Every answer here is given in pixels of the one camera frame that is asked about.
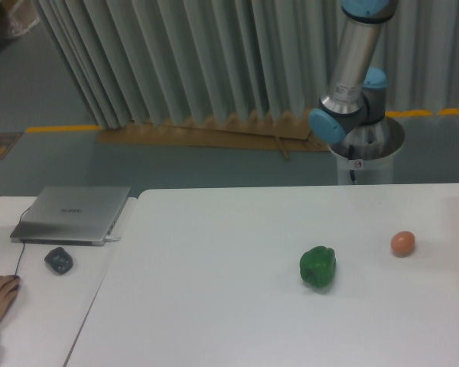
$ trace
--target green bell pepper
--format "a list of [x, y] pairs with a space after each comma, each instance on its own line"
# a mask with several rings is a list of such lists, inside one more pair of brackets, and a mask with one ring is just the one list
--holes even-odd
[[323, 288], [331, 283], [336, 267], [335, 251], [324, 246], [305, 252], [299, 261], [301, 278], [316, 288]]

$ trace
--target egg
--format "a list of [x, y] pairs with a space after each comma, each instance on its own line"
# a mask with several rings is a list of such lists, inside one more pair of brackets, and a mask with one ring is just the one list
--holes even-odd
[[402, 258], [415, 249], [415, 235], [408, 231], [396, 233], [391, 239], [392, 253]]

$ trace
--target grey floor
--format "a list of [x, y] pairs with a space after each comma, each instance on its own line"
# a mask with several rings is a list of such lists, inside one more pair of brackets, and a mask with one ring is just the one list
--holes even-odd
[[[459, 115], [398, 119], [406, 142], [396, 184], [459, 182]], [[51, 42], [39, 25], [0, 44], [0, 132], [29, 126], [92, 124]], [[47, 185], [181, 187], [334, 185], [329, 153], [107, 145], [97, 132], [24, 134], [0, 161], [0, 195], [37, 195]]]

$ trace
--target laptop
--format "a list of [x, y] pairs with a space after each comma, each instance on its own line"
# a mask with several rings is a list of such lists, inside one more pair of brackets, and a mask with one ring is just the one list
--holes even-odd
[[130, 187], [45, 187], [10, 237], [15, 241], [104, 245]]

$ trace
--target yellow floor stripe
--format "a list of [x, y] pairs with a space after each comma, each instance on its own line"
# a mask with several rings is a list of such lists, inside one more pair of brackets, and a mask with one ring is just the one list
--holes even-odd
[[459, 115], [459, 109], [441, 109], [437, 115]]
[[90, 130], [101, 130], [101, 128], [97, 125], [41, 126], [27, 128], [25, 132], [84, 132]]
[[432, 116], [433, 113], [426, 109], [412, 109], [411, 111], [388, 111], [386, 116], [388, 117], [412, 117], [412, 116]]
[[[433, 116], [434, 114], [426, 109], [413, 109], [410, 111], [388, 111], [388, 117], [412, 117], [412, 116]], [[459, 115], [459, 109], [441, 109], [437, 115]], [[30, 127], [25, 132], [86, 132], [102, 130], [97, 125], [71, 125], [71, 126], [41, 126]]]

